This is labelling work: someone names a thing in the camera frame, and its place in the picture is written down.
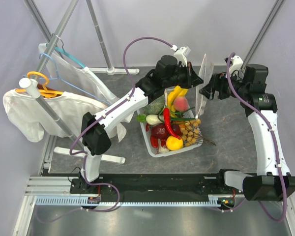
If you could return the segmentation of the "red chili pepper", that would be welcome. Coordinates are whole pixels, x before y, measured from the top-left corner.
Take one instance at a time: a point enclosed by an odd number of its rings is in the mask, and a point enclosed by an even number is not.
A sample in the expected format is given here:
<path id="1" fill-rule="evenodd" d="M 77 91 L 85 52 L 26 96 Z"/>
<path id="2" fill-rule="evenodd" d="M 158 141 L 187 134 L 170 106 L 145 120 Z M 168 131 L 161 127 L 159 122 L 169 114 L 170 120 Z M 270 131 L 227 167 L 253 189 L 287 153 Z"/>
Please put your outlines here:
<path id="1" fill-rule="evenodd" d="M 164 110 L 163 110 L 163 118 L 164 118 L 164 123 L 165 123 L 165 126 L 169 132 L 169 134 L 179 140 L 181 140 L 181 137 L 179 135 L 177 135 L 174 130 L 172 129 L 171 127 L 171 116 L 170 116 L 170 110 L 165 107 Z"/>

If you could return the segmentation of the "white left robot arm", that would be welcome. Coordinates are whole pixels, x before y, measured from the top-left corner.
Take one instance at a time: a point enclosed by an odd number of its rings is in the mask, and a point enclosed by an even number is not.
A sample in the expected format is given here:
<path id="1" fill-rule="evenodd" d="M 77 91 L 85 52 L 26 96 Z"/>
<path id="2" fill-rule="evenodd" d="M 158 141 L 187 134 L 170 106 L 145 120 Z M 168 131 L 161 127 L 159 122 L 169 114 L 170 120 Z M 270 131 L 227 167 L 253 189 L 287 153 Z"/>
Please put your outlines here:
<path id="1" fill-rule="evenodd" d="M 96 179 L 99 177 L 101 157 L 111 147 L 108 134 L 117 124 L 161 97 L 167 88 L 180 86 L 182 89 L 190 89 L 200 84 L 203 84 L 203 80 L 194 71 L 191 62 L 182 65 L 175 57 L 165 55 L 123 98 L 95 115 L 86 113 L 81 134 L 87 157 L 83 164 L 84 179 L 81 188 L 87 193 L 97 190 Z"/>

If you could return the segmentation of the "clear polka dot zip bag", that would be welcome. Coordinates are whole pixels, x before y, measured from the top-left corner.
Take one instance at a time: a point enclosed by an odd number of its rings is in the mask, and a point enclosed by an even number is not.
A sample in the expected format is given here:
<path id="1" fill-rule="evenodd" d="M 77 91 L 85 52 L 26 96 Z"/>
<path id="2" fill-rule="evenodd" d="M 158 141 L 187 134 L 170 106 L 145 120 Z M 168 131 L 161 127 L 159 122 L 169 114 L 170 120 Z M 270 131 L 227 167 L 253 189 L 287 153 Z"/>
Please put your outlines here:
<path id="1" fill-rule="evenodd" d="M 209 83 L 213 74 L 214 64 L 207 61 L 207 55 L 204 54 L 198 76 L 203 80 L 203 83 L 196 86 L 196 102 L 195 102 L 195 118 L 198 119 L 205 112 L 207 98 L 200 94 L 200 90 Z"/>

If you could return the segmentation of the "green scallion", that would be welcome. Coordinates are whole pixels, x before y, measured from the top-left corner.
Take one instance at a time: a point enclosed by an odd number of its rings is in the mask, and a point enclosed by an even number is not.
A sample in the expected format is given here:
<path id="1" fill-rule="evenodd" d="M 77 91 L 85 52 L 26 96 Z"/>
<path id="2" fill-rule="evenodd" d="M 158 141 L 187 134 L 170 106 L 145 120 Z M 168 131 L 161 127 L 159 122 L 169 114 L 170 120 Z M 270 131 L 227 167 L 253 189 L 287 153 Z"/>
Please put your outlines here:
<path id="1" fill-rule="evenodd" d="M 193 107 L 189 106 L 188 109 L 186 111 L 184 111 L 184 112 L 179 112 L 179 111 L 176 110 L 176 112 L 174 113 L 176 115 L 176 118 L 171 116 L 171 120 L 173 120 L 173 121 L 181 121 L 181 122 L 193 120 L 193 119 L 195 119 L 195 116 L 192 113 L 193 109 L 194 109 Z"/>

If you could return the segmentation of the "white radish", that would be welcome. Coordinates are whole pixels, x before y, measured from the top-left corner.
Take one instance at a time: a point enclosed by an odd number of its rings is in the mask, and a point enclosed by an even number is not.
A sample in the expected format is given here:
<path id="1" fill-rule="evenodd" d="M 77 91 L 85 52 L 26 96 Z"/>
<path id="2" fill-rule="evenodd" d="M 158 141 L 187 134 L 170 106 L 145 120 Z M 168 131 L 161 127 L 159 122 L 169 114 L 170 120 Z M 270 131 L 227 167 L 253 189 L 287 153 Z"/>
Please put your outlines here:
<path id="1" fill-rule="evenodd" d="M 158 125 L 163 123 L 163 118 L 162 116 L 158 115 L 146 115 L 146 114 L 139 114 L 136 116 L 136 121 L 138 122 L 146 122 L 149 125 Z"/>

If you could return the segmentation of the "yellow banana bunch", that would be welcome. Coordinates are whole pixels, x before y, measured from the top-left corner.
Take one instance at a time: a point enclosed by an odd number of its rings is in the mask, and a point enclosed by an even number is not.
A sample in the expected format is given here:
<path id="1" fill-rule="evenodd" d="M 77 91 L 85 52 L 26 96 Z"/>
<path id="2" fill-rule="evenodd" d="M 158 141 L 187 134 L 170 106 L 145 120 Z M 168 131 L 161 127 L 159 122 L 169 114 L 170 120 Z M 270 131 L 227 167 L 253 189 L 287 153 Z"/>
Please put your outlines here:
<path id="1" fill-rule="evenodd" d="M 174 114 L 176 112 L 176 109 L 174 108 L 174 100 L 177 97 L 185 96 L 187 92 L 188 92 L 187 88 L 181 88 L 180 86 L 176 86 L 174 90 L 168 94 L 167 108 L 170 110 L 172 117 L 176 118 L 176 115 Z"/>

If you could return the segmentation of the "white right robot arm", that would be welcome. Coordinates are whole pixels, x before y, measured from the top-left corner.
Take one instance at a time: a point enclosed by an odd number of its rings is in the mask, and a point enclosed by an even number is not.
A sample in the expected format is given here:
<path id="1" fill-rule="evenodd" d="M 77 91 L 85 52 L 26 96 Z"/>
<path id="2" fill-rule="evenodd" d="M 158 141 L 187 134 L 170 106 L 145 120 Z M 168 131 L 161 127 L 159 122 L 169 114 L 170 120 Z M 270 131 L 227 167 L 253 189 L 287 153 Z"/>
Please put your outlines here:
<path id="1" fill-rule="evenodd" d="M 245 100 L 246 117 L 253 131 L 257 172 L 244 174 L 235 170 L 220 170 L 223 177 L 215 181 L 216 190 L 228 193 L 232 188 L 244 193 L 249 201 L 280 202 L 295 192 L 295 177 L 286 164 L 277 130 L 277 104 L 273 94 L 266 93 L 268 68 L 250 64 L 243 78 L 231 75 L 234 90 Z"/>

